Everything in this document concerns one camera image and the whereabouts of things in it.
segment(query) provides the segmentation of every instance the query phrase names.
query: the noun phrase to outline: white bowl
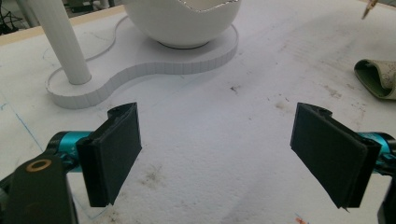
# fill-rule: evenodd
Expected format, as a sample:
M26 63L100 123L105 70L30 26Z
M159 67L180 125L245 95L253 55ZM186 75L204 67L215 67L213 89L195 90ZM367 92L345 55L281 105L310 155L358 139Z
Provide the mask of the white bowl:
M177 49L206 44L227 29L241 0L122 0L134 25Z

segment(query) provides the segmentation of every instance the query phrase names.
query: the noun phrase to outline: white table surface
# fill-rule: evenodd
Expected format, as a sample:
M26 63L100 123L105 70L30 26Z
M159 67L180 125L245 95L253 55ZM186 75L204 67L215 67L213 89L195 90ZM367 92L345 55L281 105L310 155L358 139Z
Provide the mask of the white table surface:
M44 35L0 44L0 178L57 132L95 130L109 108L137 102L143 150L115 205L90 208L82 176L68 175L81 223L376 223L388 177L372 175L361 208L348 213L290 149L298 102L331 110L354 131L396 136L396 104L374 98L353 73L360 59L396 58L396 13L376 7L362 21L364 8L352 0L243 1L229 63L140 77L81 110L62 109L46 93L59 63ZM89 40L84 52L105 45L124 16L76 25L79 40Z

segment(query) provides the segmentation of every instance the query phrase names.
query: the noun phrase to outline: rolled fabric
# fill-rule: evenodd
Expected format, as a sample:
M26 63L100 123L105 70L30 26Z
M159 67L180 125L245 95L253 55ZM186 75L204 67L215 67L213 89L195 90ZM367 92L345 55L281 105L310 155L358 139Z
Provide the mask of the rolled fabric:
M358 79L380 99L396 100L395 73L396 62L363 59L355 65Z

